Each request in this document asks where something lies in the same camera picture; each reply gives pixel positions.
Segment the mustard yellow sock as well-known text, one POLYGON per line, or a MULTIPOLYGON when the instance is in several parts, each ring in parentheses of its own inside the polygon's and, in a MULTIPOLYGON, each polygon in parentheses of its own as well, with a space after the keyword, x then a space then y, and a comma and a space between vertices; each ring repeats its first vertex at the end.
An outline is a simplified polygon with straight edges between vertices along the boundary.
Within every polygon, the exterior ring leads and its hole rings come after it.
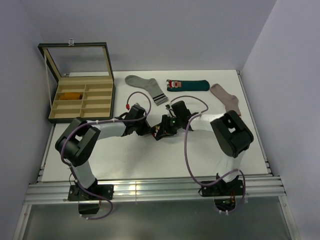
POLYGON ((81 100, 82 95, 77 92, 65 92, 60 97, 60 101, 73 101, 73 100, 81 100))

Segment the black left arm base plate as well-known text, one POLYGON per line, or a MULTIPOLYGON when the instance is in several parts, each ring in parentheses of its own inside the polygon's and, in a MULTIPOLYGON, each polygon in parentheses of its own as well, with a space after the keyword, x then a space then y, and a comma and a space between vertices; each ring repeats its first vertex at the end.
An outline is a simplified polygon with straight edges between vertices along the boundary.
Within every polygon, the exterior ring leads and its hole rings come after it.
MULTIPOLYGON (((87 191, 111 200, 113 198, 114 186, 112 184, 96 184, 88 188, 87 191)), ((75 184, 70 186, 67 200, 70 202, 77 202, 97 201, 101 199, 84 192, 77 184, 75 184)))

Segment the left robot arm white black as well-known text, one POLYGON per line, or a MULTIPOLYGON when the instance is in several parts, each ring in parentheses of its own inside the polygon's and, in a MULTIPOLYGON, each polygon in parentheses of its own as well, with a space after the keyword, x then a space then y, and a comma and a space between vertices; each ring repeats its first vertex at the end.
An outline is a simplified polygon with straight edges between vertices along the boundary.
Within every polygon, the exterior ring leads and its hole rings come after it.
POLYGON ((91 200, 98 193, 98 180, 89 164, 96 142, 111 137, 125 137, 133 132, 143 136, 149 129, 146 110, 136 103, 129 112, 102 124, 81 117, 74 118, 56 141, 55 149, 67 160, 66 164, 77 183, 81 185, 79 194, 86 200, 91 200))

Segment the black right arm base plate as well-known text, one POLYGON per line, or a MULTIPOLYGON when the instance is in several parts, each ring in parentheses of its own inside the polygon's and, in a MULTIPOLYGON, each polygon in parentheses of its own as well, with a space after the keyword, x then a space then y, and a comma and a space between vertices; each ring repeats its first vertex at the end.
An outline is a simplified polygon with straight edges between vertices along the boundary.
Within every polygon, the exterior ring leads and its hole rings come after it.
POLYGON ((234 179, 230 182, 220 180, 211 186, 202 186, 198 193, 202 197, 232 197, 242 196, 244 192, 244 183, 241 179, 234 179))

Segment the navy santa sock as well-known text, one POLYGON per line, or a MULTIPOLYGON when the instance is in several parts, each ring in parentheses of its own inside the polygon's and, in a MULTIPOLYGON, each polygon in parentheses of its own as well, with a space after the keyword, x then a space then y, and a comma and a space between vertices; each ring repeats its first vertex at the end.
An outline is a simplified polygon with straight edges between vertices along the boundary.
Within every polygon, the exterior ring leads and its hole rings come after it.
POLYGON ((150 129, 150 131, 156 141, 162 139, 165 136, 165 129, 161 123, 154 125, 150 129))

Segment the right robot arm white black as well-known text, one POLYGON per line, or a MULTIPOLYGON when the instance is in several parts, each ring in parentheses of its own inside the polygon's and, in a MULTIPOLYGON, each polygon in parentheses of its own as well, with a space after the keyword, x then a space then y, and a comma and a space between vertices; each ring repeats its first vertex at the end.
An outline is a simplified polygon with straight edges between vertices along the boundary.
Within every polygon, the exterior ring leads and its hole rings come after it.
POLYGON ((222 195, 229 194, 234 183, 239 179, 240 164, 246 150, 254 140, 252 132, 241 117, 230 110, 222 114, 205 114, 190 112, 184 101, 172 105, 167 104, 168 114, 162 116, 161 123, 155 127, 153 137, 160 140, 178 133, 179 129, 185 133, 206 131, 214 133, 215 139, 223 152, 222 160, 217 165, 217 191, 222 195))

